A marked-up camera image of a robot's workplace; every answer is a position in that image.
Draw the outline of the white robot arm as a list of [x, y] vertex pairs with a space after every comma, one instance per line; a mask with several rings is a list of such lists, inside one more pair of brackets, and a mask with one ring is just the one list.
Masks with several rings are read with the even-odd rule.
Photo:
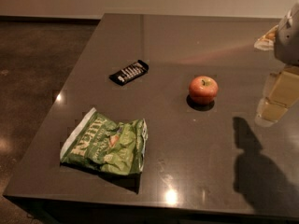
[[257, 107], [255, 122], [270, 127], [299, 100], [299, 2], [254, 43], [254, 48], [273, 50], [275, 58], [285, 64], [281, 71], [269, 75]]

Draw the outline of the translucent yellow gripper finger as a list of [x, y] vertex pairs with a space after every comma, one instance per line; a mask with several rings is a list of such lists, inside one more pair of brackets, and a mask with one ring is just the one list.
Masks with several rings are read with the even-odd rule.
[[277, 123], [299, 100], [299, 67], [285, 65], [271, 73], [263, 88], [263, 98], [257, 107], [255, 122], [262, 127]]
[[273, 50], [277, 30], [277, 25], [272, 27], [267, 33], [257, 39], [257, 41], [254, 43], [254, 48], [263, 51]]

